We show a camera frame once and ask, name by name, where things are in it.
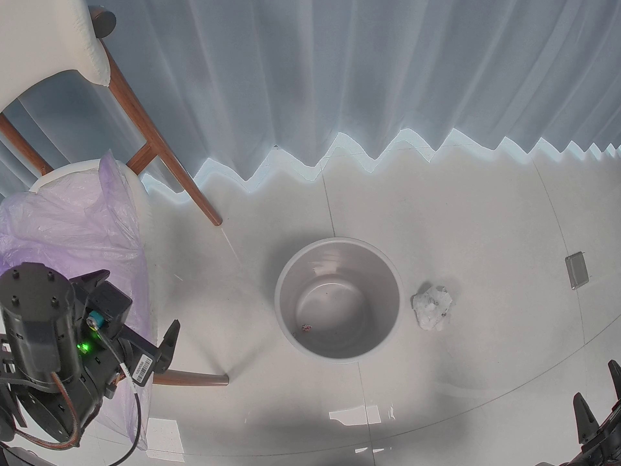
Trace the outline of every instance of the chair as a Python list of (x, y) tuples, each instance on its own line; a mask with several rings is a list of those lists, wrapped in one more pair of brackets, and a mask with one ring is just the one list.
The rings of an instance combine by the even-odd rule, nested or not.
[[(148, 195), (138, 176), (155, 157), (159, 157), (215, 226), (222, 218), (181, 166), (175, 154), (149, 118), (114, 62), (101, 38), (114, 29), (114, 15), (101, 7), (89, 7), (84, 0), (0, 0), (0, 130), (10, 143), (41, 172), (30, 189), (37, 192), (45, 183), (63, 175), (96, 168), (99, 160), (53, 168), (32, 148), (1, 111), (35, 83), (66, 70), (77, 70), (88, 81), (108, 86), (146, 143), (122, 165), (136, 204), (141, 239), (149, 261), (150, 230)], [(155, 384), (183, 386), (223, 386), (224, 375), (168, 370), (156, 375)]]

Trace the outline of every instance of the round plastic bin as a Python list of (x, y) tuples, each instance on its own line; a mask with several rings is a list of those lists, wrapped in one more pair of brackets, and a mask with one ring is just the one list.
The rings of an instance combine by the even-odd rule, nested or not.
[(379, 349), (393, 333), (402, 290), (392, 262), (374, 246), (329, 238), (287, 262), (276, 284), (276, 317), (303, 353), (353, 362)]

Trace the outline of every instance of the curtain fold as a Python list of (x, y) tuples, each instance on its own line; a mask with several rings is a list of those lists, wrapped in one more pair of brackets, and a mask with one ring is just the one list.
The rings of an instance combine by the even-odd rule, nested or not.
[[(314, 166), (339, 132), (373, 158), (403, 128), (433, 149), (453, 128), (489, 149), (621, 144), (621, 0), (87, 2), (115, 12), (106, 44), (190, 174), (212, 158), (247, 180), (274, 145)], [(53, 167), (142, 144), (74, 72), (5, 113)], [(31, 169), (0, 150), (0, 193)]]

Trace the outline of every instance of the purple plastic bag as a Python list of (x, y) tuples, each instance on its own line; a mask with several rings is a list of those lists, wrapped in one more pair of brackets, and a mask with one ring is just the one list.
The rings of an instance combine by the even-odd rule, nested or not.
[[(22, 262), (41, 262), (67, 278), (108, 269), (108, 280), (134, 301), (125, 323), (155, 343), (136, 208), (111, 152), (99, 170), (70, 173), (38, 193), (18, 193), (0, 203), (0, 273)], [(136, 401), (126, 383), (112, 400), (104, 399), (96, 420), (133, 439)], [(145, 450), (151, 381), (138, 395), (143, 416), (138, 446)]]

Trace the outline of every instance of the barcode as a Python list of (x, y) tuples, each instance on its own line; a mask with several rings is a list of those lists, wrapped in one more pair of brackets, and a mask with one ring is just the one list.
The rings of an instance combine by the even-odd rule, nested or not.
[(134, 370), (134, 374), (132, 375), (132, 378), (137, 383), (142, 383), (142, 380), (145, 379), (145, 375), (147, 374), (147, 371), (149, 371), (149, 368), (151, 367), (152, 362), (153, 362), (153, 359), (151, 359), (146, 354), (142, 354), (140, 360), (138, 361), (138, 365), (136, 366), (136, 369)]

